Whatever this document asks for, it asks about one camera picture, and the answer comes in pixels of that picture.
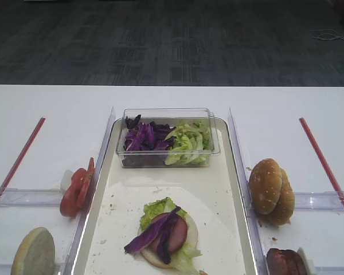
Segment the clear pusher track upper left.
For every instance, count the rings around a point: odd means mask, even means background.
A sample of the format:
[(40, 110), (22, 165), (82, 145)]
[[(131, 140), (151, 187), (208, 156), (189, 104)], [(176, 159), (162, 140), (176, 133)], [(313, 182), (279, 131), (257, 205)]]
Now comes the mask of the clear pusher track upper left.
[(0, 207), (59, 207), (59, 189), (25, 190), (0, 187)]

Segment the sesame bun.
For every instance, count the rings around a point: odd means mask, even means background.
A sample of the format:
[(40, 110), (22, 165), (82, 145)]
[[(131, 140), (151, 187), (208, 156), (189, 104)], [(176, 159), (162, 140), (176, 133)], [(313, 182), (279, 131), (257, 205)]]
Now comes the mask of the sesame bun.
[(274, 210), (282, 182), (282, 172), (275, 160), (263, 159), (254, 166), (249, 177), (249, 188), (253, 207), (259, 214), (266, 215)]
[(267, 215), (268, 222), (275, 226), (289, 223), (295, 208), (295, 195), (290, 185), (290, 181), (283, 169), (281, 169), (281, 172), (282, 189), (280, 197), (273, 211)]

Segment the purple cabbage leaf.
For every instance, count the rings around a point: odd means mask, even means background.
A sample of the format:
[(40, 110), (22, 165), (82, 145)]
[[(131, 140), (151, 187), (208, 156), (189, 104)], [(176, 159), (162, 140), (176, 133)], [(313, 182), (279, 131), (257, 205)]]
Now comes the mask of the purple cabbage leaf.
[(167, 216), (162, 217), (158, 221), (152, 223), (144, 232), (135, 237), (129, 244), (124, 247), (124, 252), (128, 254), (135, 254), (142, 249), (149, 246), (157, 236), (161, 236), (161, 240), (157, 246), (157, 255), (164, 264), (171, 262), (171, 255), (169, 252), (169, 239), (175, 224), (178, 221), (180, 207), (177, 206), (174, 210), (167, 213)]

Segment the sesame bun top outer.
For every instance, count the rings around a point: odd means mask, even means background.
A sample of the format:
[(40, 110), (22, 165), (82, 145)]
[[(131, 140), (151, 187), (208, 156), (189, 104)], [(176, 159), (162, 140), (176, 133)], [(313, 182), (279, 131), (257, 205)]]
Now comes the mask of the sesame bun top outer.
[(253, 207), (259, 214), (266, 215), (274, 210), (282, 182), (282, 172), (275, 160), (263, 159), (254, 166), (249, 177), (249, 188)]

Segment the meat patty on burger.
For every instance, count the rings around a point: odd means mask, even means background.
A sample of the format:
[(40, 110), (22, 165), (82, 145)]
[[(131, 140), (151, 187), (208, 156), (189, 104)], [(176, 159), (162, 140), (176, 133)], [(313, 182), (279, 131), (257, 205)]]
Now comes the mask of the meat patty on burger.
[[(171, 229), (170, 238), (168, 240), (168, 250), (170, 254), (176, 252), (183, 246), (187, 239), (187, 232), (188, 225), (186, 221), (178, 215), (178, 220), (174, 227)], [(157, 252), (157, 246), (160, 243), (161, 236), (162, 232), (160, 232), (157, 235), (156, 239), (153, 240), (148, 246), (148, 248), (154, 253)]]

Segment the red strip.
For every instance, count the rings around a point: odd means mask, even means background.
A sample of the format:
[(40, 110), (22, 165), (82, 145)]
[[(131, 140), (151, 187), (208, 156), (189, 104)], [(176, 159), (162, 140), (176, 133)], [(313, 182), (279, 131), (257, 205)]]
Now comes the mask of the red strip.
[(21, 152), (19, 153), (18, 157), (16, 158), (14, 164), (12, 165), (11, 169), (9, 170), (8, 174), (6, 175), (5, 180), (0, 185), (0, 198), (3, 195), (4, 191), (8, 187), (11, 179), (13, 178), (15, 172), (17, 171), (19, 165), (21, 164), (23, 158), (25, 157), (28, 149), (32, 145), (33, 141), (35, 140), (37, 134), (39, 133), (41, 127), (43, 126), (46, 118), (42, 117), (39, 119), (37, 125), (35, 126), (34, 130), (32, 131), (31, 135), (29, 136), (27, 142), (25, 143), (24, 147), (22, 148)]
[(321, 163), (321, 165), (322, 165), (322, 167), (323, 167), (323, 169), (324, 169), (324, 171), (325, 171), (325, 173), (326, 173), (326, 175), (327, 175), (327, 177), (328, 177), (328, 179), (329, 179), (329, 181), (330, 181), (330, 183), (334, 189), (334, 191), (338, 194), (339, 200), (342, 203), (343, 208), (344, 208), (344, 191), (342, 191), (335, 175), (333, 174), (333, 172), (332, 172), (325, 156), (323, 155), (314, 135), (312, 134), (306, 120), (303, 117), (300, 117), (299, 121), (300, 121), (302, 128), (303, 128), (304, 132), (306, 133), (306, 135), (307, 135), (307, 137), (308, 137), (308, 139), (309, 139), (309, 141), (310, 141), (310, 143), (311, 143), (311, 145), (312, 145), (312, 147), (313, 147), (313, 149), (314, 149), (314, 151), (315, 151), (315, 153), (316, 153), (316, 155), (317, 155), (317, 157), (318, 157), (318, 159), (319, 159), (319, 161), (320, 161), (320, 163)]

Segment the white pusher block lower right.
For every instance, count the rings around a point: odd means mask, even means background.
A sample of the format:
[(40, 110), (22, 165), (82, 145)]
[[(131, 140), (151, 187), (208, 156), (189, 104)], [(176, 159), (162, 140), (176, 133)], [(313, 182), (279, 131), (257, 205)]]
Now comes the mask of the white pusher block lower right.
[(298, 249), (297, 253), (300, 255), (300, 257), (304, 263), (304, 267), (306, 268), (307, 274), (308, 275), (317, 275), (317, 271), (316, 271), (314, 262), (306, 256), (304, 249), (302, 247), (300, 247)]

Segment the clear plastic salad container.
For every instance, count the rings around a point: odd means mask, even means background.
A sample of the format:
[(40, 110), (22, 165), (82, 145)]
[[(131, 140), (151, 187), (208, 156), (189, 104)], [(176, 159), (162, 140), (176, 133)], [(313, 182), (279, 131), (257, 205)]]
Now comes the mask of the clear plastic salad container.
[(125, 109), (116, 154), (124, 168), (206, 167), (220, 153), (207, 108)]

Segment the clear pusher track upper right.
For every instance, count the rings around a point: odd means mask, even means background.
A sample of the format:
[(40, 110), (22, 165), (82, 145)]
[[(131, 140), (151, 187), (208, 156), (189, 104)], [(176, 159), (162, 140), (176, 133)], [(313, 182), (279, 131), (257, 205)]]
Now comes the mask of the clear pusher track upper right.
[(344, 211), (344, 191), (295, 192), (295, 210)]

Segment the green lettuce in container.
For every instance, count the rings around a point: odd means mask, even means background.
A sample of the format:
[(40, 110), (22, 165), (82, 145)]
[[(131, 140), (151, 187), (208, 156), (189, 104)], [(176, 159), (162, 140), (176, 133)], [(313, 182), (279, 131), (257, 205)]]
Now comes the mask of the green lettuce in container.
[(205, 166), (210, 155), (198, 153), (198, 151), (213, 149), (210, 129), (203, 121), (193, 123), (180, 121), (164, 141), (171, 142), (168, 147), (171, 154), (165, 160), (167, 166)]

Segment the bun bottom slice left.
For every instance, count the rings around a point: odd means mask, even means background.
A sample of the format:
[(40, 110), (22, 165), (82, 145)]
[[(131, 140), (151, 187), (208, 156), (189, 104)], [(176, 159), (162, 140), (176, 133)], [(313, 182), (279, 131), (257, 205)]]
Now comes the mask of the bun bottom slice left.
[(10, 274), (53, 274), (55, 267), (54, 240), (45, 227), (31, 230), (15, 254)]

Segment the sesame bun top inner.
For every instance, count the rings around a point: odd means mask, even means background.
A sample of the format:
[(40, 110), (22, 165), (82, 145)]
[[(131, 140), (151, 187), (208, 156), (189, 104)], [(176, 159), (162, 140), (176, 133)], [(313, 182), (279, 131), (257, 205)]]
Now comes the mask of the sesame bun top inner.
[(295, 195), (290, 185), (290, 181), (283, 169), (281, 169), (281, 172), (282, 189), (280, 197), (273, 211), (267, 215), (268, 222), (275, 226), (289, 223), (295, 208)]

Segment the red strip right side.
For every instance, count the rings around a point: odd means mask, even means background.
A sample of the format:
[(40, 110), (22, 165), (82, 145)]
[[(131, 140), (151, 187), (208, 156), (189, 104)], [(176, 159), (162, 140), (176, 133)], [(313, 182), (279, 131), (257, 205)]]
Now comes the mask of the red strip right side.
[(332, 172), (325, 156), (323, 155), (314, 135), (312, 134), (306, 120), (303, 117), (300, 117), (299, 121), (300, 121), (302, 128), (303, 128), (304, 132), (306, 133), (306, 135), (307, 135), (307, 137), (308, 137), (308, 139), (309, 139), (309, 141), (310, 141), (310, 143), (311, 143), (311, 145), (312, 145), (312, 147), (313, 147), (313, 149), (314, 149), (314, 151), (315, 151), (315, 153), (316, 153), (316, 155), (317, 155), (317, 157), (318, 157), (318, 159), (319, 159), (319, 161), (320, 161), (320, 163), (321, 163), (321, 165), (322, 165), (322, 167), (323, 167), (323, 169), (324, 169), (324, 171), (325, 171), (325, 173), (326, 173), (326, 175), (327, 175), (327, 177), (328, 177), (328, 179), (329, 179), (329, 181), (330, 181), (330, 183), (334, 189), (334, 191), (338, 194), (339, 200), (342, 203), (343, 208), (344, 208), (344, 191), (342, 191), (335, 175), (333, 174), (333, 172)]

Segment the meat patty slice inner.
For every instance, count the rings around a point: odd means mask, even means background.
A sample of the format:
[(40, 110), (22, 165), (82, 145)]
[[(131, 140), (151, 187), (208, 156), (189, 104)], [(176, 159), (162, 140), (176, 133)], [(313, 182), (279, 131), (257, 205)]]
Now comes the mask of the meat patty slice inner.
[(291, 274), (307, 275), (306, 267), (299, 253), (289, 250)]

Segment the meat patty slice outer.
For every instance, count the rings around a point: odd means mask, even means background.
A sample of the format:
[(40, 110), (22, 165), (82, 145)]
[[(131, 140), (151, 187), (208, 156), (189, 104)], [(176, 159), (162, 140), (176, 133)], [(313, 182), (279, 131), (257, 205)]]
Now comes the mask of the meat patty slice outer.
[(298, 274), (295, 264), (277, 248), (269, 249), (267, 256), (268, 270), (271, 275), (276, 274)]

